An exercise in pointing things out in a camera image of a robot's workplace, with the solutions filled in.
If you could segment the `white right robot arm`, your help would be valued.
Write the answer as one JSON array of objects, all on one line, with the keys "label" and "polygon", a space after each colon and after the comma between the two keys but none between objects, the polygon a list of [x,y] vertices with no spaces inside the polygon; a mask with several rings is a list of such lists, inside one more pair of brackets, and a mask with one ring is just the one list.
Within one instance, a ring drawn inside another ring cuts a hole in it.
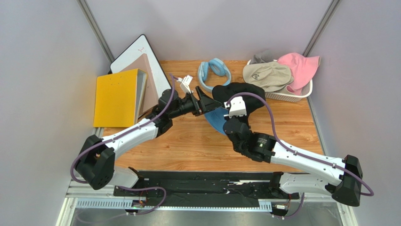
[{"label": "white right robot arm", "polygon": [[363,172],[357,157],[337,158],[312,153],[272,135],[253,132],[248,124],[235,117],[224,123],[223,132],[232,142],[234,151],[253,161],[287,165],[303,171],[298,176],[279,173],[271,187],[287,194],[330,195],[344,205],[360,205]]}]

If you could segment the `white perforated plastic basket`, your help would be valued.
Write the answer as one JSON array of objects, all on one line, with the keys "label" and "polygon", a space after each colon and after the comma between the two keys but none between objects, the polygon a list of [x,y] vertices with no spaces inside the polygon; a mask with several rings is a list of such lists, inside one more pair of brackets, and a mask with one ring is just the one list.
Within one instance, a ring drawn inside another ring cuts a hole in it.
[{"label": "white perforated plastic basket", "polygon": [[308,97],[313,88],[312,81],[295,89],[296,76],[287,65],[276,61],[268,63],[251,64],[248,62],[242,71],[246,83],[260,87],[269,99],[288,102],[298,102]]}]

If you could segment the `light blue headphones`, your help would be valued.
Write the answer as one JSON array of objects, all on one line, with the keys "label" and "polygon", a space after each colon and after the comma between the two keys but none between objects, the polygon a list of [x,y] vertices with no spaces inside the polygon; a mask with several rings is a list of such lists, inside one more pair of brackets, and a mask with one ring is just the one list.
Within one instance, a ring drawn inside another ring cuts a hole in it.
[{"label": "light blue headphones", "polygon": [[226,64],[218,59],[218,58],[213,58],[209,61],[202,61],[198,67],[198,72],[197,72],[197,78],[199,81],[199,84],[209,93],[212,93],[213,86],[208,86],[205,84],[205,82],[208,79],[209,75],[209,69],[212,70],[212,72],[219,77],[226,77],[227,81],[223,84],[223,86],[227,86],[231,83],[232,81],[232,74]]}]

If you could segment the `pink bucket hat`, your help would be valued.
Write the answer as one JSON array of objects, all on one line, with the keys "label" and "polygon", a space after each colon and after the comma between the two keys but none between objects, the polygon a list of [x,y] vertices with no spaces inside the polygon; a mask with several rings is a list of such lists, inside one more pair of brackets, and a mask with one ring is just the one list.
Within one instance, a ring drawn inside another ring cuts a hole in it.
[{"label": "pink bucket hat", "polygon": [[291,71],[293,81],[278,93],[300,96],[302,89],[315,76],[321,62],[320,56],[305,57],[299,53],[289,53],[281,56],[277,62],[286,65]]}]

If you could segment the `white board black frame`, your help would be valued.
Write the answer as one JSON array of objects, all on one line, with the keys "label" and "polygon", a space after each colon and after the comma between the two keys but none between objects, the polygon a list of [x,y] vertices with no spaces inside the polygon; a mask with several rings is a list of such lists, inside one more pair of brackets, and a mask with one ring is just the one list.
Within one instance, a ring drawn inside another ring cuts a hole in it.
[{"label": "white board black frame", "polygon": [[110,70],[112,73],[121,72],[142,54],[147,55],[155,90],[158,97],[161,97],[163,91],[171,89],[171,85],[145,34],[141,34],[111,63]]}]

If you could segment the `yellow binder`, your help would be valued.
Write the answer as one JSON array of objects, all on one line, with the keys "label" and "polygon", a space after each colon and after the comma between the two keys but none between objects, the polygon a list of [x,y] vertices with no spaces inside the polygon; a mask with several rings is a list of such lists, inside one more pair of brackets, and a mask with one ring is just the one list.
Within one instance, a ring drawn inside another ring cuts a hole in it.
[{"label": "yellow binder", "polygon": [[147,73],[140,69],[99,76],[93,126],[127,128],[135,125],[146,81]]}]

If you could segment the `blue bucket hat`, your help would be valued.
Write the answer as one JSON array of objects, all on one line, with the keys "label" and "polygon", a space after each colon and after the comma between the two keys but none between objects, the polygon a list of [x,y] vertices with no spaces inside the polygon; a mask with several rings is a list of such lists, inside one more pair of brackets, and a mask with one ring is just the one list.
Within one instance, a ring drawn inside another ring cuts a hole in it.
[{"label": "blue bucket hat", "polygon": [[226,122],[224,116],[227,114],[228,114],[228,110],[220,107],[211,112],[205,113],[204,117],[207,120],[207,122],[210,124],[211,127],[213,127],[217,132],[219,132],[225,136],[226,134],[223,130],[223,126]]}]

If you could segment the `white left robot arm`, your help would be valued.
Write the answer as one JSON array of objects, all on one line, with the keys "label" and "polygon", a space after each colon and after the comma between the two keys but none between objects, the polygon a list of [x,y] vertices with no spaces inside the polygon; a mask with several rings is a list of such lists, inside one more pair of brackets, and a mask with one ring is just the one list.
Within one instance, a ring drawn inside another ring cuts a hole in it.
[{"label": "white left robot arm", "polygon": [[107,185],[132,188],[139,180],[133,169],[115,166],[115,161],[125,152],[148,140],[166,133],[173,125],[173,118],[191,113],[200,116],[222,106],[196,87],[198,98],[187,93],[184,98],[174,89],[162,93],[150,114],[137,124],[113,135],[99,138],[89,136],[72,165],[82,177],[82,183],[94,190]]}]

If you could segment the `grey hat in basket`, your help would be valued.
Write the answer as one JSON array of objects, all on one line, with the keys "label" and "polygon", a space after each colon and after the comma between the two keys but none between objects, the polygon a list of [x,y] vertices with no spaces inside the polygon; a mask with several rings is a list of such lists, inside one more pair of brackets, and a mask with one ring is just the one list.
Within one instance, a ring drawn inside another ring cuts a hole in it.
[{"label": "grey hat in basket", "polygon": [[252,64],[263,64],[263,63],[269,63],[274,61],[273,54],[271,50],[266,49],[261,52],[258,52],[253,55],[253,57],[250,60],[250,65]]}]

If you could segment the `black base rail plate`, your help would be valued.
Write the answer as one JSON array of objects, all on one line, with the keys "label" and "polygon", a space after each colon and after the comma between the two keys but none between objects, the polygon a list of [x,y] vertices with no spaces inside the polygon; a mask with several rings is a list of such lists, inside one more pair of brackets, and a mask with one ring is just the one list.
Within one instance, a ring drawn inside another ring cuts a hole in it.
[{"label": "black base rail plate", "polygon": [[270,172],[201,172],[201,171],[140,171],[135,188],[150,191],[130,192],[114,189],[114,196],[141,197],[153,206],[163,207],[235,207],[259,206],[260,199],[298,201],[300,195],[288,195],[269,185]]}]

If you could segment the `pink brown folder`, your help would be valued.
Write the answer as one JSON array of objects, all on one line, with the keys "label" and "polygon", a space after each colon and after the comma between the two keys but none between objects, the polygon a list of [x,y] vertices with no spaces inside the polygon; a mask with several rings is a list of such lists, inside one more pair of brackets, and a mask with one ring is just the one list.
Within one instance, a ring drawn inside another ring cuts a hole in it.
[{"label": "pink brown folder", "polygon": [[158,103],[158,94],[156,91],[154,79],[152,76],[151,67],[148,61],[147,54],[142,54],[138,59],[132,62],[130,65],[125,67],[122,72],[140,69],[141,71],[147,74],[146,82],[143,85],[143,97],[141,101],[140,108],[138,109],[138,116],[142,116],[147,111],[151,110]]}]

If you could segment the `beige bucket hat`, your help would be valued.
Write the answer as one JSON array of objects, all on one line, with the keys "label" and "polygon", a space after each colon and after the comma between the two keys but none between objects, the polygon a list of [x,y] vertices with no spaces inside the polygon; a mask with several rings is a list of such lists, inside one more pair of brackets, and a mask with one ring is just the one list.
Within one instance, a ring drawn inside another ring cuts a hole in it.
[{"label": "beige bucket hat", "polygon": [[290,68],[275,61],[246,65],[242,75],[246,83],[258,86],[265,92],[278,91],[294,81]]}]

